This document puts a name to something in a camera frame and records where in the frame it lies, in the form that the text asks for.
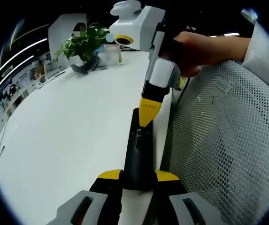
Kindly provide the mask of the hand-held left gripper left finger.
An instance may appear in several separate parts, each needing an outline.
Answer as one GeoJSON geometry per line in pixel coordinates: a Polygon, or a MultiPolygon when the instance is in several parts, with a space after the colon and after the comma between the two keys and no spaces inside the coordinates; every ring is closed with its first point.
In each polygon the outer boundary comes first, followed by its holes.
{"type": "Polygon", "coordinates": [[[82,190],[56,212],[50,225],[116,225],[122,211],[121,169],[100,174],[88,191],[82,190]]]}

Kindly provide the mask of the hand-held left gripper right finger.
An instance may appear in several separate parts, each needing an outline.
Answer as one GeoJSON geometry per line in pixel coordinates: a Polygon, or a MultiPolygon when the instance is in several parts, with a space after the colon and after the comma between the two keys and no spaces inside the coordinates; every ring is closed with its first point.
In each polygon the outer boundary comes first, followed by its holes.
{"type": "Polygon", "coordinates": [[[147,225],[222,225],[217,207],[197,193],[189,193],[170,172],[155,170],[157,181],[146,213],[147,225]]]}

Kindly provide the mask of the person's right hand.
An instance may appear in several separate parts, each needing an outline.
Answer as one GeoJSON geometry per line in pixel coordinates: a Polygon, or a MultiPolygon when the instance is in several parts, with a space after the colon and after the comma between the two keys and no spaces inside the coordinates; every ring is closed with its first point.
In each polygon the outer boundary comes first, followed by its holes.
{"type": "Polygon", "coordinates": [[[181,76],[194,77],[207,63],[208,42],[209,37],[182,31],[161,47],[160,56],[176,63],[181,76]]]}

